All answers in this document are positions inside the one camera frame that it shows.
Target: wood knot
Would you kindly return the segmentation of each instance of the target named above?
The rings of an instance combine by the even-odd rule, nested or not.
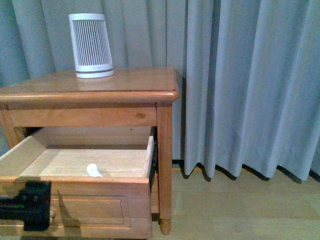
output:
[[[137,113],[137,114],[136,114],[136,117],[137,117],[138,119],[144,119],[144,118],[146,117],[146,115],[145,115],[144,113],[140,112],[140,113]]]

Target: air purifier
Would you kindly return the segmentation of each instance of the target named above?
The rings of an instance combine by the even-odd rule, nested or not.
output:
[[[77,78],[101,78],[114,74],[107,26],[103,14],[69,15]]]

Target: open drawer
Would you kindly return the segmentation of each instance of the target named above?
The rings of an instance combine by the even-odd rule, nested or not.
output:
[[[150,238],[149,177],[154,148],[150,127],[39,130],[0,158],[0,198],[14,200],[30,183],[50,183],[46,201],[50,208],[49,227],[30,231],[21,219],[0,219],[0,233]],[[92,163],[103,177],[88,175],[87,166]],[[5,207],[0,203],[0,210]]]

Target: table leg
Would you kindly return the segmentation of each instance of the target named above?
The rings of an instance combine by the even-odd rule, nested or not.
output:
[[[24,127],[14,127],[9,111],[0,109],[0,124],[10,149],[26,138]]]
[[[156,114],[160,229],[168,235],[172,216],[172,105],[157,105]]]

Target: floor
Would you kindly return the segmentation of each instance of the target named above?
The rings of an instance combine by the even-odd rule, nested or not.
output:
[[[198,168],[185,179],[176,168],[171,234],[162,235],[153,222],[153,239],[318,240],[320,183],[311,177],[301,184],[294,180],[279,170],[269,181],[246,170],[236,180],[220,171],[208,179]],[[0,240],[19,239],[0,236]]]

